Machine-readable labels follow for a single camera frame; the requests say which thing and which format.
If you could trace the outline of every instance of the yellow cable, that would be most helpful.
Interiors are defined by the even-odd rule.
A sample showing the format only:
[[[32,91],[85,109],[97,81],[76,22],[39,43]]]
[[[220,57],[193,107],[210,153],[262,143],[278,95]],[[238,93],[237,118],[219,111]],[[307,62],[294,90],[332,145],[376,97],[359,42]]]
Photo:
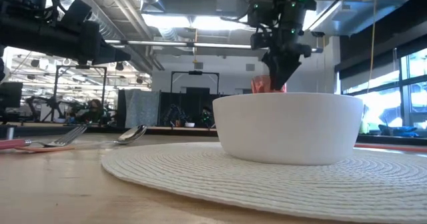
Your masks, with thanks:
[[[374,23],[372,24],[371,66],[369,70],[368,88],[366,89],[366,93],[369,93],[369,85],[372,78],[372,70],[374,68],[375,24],[376,24],[376,0],[374,0]]]

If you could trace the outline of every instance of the table surface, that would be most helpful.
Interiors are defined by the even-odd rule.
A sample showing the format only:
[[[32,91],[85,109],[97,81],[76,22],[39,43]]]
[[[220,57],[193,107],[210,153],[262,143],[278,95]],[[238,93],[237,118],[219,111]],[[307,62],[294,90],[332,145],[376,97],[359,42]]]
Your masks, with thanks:
[[[71,151],[0,151],[1,223],[343,223],[222,205],[121,181],[101,167],[108,151],[218,138],[145,135],[127,146],[106,143],[116,137],[84,134]]]

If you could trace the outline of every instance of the silver fork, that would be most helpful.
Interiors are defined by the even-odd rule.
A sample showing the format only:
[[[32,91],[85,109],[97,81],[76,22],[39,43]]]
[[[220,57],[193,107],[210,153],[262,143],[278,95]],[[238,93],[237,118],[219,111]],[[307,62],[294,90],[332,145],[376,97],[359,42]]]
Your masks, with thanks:
[[[44,147],[64,147],[70,143],[72,143],[76,138],[78,138],[81,134],[83,134],[87,129],[87,126],[76,127],[64,136],[60,137],[58,140],[52,141],[51,143],[44,143],[41,141],[33,141],[30,139],[13,139],[0,141],[0,150],[2,149],[10,149],[15,147],[26,147],[30,144],[37,143]]]

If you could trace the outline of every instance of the spoon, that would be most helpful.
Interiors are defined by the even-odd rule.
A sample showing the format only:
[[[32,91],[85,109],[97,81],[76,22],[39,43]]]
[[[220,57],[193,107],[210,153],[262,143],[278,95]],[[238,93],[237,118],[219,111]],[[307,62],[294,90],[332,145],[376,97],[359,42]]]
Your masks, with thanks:
[[[138,125],[136,127],[129,129],[125,133],[121,134],[121,136],[118,137],[117,140],[112,141],[112,143],[119,144],[119,145],[127,145],[129,143],[133,143],[134,141],[142,137],[142,135],[144,135],[146,131],[147,131],[146,125]]]

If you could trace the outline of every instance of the round placemat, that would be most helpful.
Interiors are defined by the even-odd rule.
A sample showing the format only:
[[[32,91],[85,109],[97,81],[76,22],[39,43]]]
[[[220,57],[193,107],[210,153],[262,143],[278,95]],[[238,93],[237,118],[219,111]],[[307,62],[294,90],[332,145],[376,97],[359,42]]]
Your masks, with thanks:
[[[334,165],[255,163],[219,143],[128,147],[102,166],[125,181],[252,209],[338,221],[427,223],[427,158],[354,150]]]

